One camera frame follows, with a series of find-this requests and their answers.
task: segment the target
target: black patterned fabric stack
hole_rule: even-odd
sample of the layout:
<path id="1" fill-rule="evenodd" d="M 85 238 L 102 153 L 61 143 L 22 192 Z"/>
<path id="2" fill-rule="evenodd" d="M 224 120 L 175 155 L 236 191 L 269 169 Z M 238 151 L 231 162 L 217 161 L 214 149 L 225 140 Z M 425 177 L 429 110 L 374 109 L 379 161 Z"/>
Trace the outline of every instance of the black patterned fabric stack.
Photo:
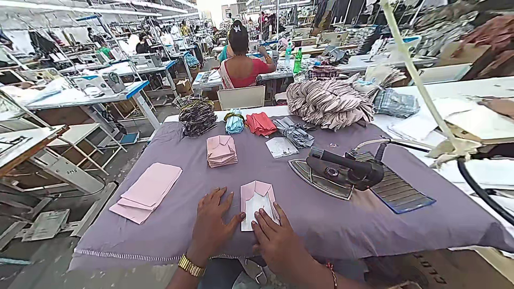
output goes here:
<path id="1" fill-rule="evenodd" d="M 193 99 L 181 107 L 178 120 L 184 125 L 182 135 L 199 137 L 216 126 L 214 103 L 206 99 Z"/>

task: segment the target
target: purple cloth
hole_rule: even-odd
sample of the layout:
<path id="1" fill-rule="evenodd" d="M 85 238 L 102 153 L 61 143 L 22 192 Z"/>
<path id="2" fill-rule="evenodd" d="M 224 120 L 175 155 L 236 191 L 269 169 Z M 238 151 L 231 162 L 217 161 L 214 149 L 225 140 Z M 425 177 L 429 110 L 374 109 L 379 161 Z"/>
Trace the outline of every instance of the purple cloth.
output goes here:
<path id="1" fill-rule="evenodd" d="M 314 256 L 358 259 L 469 245 L 514 252 L 514 238 L 498 220 L 404 148 L 389 145 L 384 163 L 437 202 L 397 215 L 369 191 L 354 192 L 350 201 L 343 201 L 316 190 L 287 163 L 305 158 L 308 148 L 300 149 L 298 155 L 273 159 L 265 145 L 268 139 L 248 129 L 232 135 L 238 163 L 209 168 L 206 139 L 225 134 L 224 123 L 199 138 L 181 139 L 181 126 L 178 122 L 162 125 L 79 241 L 70 269 L 176 263 L 191 240 L 198 201 L 212 188 L 227 186 L 229 192 L 235 192 L 225 216 L 229 220 L 240 211 L 240 186 L 254 180 L 273 184 L 277 202 Z M 363 141 L 386 135 L 374 125 L 363 128 L 358 124 L 336 133 L 321 129 L 309 133 L 315 137 L 315 146 L 341 155 Z M 361 152 L 374 154 L 377 147 L 371 144 Z M 179 166 L 183 173 L 150 217 L 137 225 L 108 211 L 106 208 L 155 162 Z M 249 257 L 253 244 L 253 232 L 237 230 L 222 253 L 225 257 Z"/>

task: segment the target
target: folded pink fabric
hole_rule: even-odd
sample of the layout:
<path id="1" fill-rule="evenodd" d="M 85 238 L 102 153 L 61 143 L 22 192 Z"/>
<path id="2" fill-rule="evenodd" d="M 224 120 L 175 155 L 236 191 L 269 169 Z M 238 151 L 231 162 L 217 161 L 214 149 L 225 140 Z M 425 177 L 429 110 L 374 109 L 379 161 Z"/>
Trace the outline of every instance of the folded pink fabric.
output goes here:
<path id="1" fill-rule="evenodd" d="M 154 163 L 123 194 L 109 211 L 137 224 L 143 223 L 159 206 L 182 173 L 176 166 Z"/>
<path id="2" fill-rule="evenodd" d="M 237 163 L 234 139 L 229 135 L 208 138 L 207 163 L 211 168 Z"/>

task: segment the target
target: gold wristwatch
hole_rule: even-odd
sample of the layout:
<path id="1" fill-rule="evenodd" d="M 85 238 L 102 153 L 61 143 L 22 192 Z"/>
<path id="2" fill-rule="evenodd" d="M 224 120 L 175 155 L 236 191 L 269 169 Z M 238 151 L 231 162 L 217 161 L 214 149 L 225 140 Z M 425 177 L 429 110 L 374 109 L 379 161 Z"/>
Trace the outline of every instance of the gold wristwatch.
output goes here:
<path id="1" fill-rule="evenodd" d="M 193 264 L 186 257 L 186 254 L 182 255 L 182 258 L 180 258 L 180 261 L 178 261 L 178 266 L 180 268 L 184 269 L 184 271 L 186 271 L 189 274 L 193 275 L 194 277 L 201 277 L 205 273 L 205 268 L 198 267 L 195 264 Z"/>

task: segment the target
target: wrist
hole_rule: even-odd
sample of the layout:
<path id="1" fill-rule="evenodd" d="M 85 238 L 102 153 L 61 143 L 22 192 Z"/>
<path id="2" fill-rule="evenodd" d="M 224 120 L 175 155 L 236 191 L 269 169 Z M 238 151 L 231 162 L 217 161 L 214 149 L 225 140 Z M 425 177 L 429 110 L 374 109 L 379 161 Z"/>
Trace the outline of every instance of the wrist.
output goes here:
<path id="1" fill-rule="evenodd" d="M 207 261 L 211 257 L 210 255 L 211 254 L 205 250 L 205 247 L 198 246 L 194 243 L 189 246 L 188 251 L 186 252 L 186 258 L 196 266 L 202 268 L 205 268 L 207 265 Z"/>

